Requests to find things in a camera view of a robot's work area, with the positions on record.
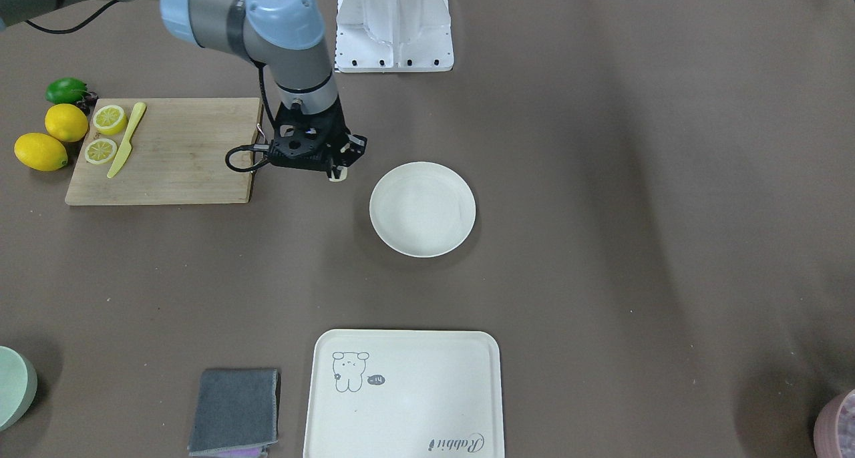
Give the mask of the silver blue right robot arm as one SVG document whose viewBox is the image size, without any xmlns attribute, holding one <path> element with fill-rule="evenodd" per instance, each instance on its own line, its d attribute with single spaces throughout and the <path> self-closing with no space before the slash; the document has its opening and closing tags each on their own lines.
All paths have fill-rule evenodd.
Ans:
<svg viewBox="0 0 855 458">
<path fill-rule="evenodd" d="M 1 0 L 2 27 L 83 1 L 140 0 Z M 163 25 L 176 38 L 240 57 L 272 75 L 281 97 L 278 108 L 267 110 L 274 138 L 239 147 L 261 155 L 248 172 L 272 165 L 345 180 L 367 140 L 346 126 L 317 0 L 151 1 L 159 2 Z"/>
</svg>

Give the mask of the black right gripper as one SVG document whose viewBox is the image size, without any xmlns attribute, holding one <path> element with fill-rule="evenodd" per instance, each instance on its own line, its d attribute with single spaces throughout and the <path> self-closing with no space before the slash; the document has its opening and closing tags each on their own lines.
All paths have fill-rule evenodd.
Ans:
<svg viewBox="0 0 855 458">
<path fill-rule="evenodd" d="M 360 159 L 367 138 L 348 129 L 339 100 L 317 114 L 302 113 L 299 106 L 279 105 L 275 138 L 267 151 L 272 166 L 327 173 L 330 182 L 345 181 L 348 167 Z"/>
</svg>

